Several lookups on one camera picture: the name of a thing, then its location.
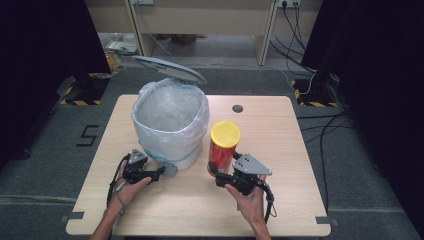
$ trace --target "metal bracket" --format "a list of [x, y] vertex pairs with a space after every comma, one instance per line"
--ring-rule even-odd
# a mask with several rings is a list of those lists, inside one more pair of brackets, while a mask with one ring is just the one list
[[147, 160], [146, 154], [138, 151], [137, 149], [133, 149], [133, 151], [131, 152], [130, 159], [128, 161], [129, 164], [133, 164], [133, 163], [136, 163], [136, 162], [141, 161], [141, 160], [144, 160], [144, 161]]
[[260, 163], [250, 154], [244, 154], [236, 162], [233, 167], [247, 174], [272, 175], [271, 170]]

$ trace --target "hole in table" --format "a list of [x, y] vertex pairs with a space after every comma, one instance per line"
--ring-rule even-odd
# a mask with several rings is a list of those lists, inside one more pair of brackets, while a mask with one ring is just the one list
[[243, 106], [242, 105], [234, 105], [233, 111], [236, 112], [236, 113], [241, 113], [241, 112], [243, 112]]

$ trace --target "yellow lid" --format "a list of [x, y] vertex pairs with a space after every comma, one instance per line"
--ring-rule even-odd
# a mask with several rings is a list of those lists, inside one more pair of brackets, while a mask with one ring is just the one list
[[222, 148], [232, 148], [240, 141], [240, 130], [232, 122], [217, 122], [211, 130], [212, 141]]

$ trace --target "trash can lid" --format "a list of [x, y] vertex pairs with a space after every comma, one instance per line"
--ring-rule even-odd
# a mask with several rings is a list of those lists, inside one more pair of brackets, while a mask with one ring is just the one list
[[134, 56], [134, 60], [146, 67], [155, 68], [158, 72], [185, 82], [206, 84], [206, 79], [198, 72], [179, 64], [157, 58]]

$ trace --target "black curtain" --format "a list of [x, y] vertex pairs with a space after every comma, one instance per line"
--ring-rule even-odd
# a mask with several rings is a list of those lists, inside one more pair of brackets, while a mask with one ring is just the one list
[[[323, 1], [302, 63], [338, 74], [364, 142], [424, 238], [424, 1], [357, 0], [355, 24], [340, 29], [352, 17], [345, 4]], [[337, 32], [348, 41], [332, 42]]]
[[83, 0], [8, 1], [0, 32], [1, 169], [30, 144], [67, 77], [110, 70]]

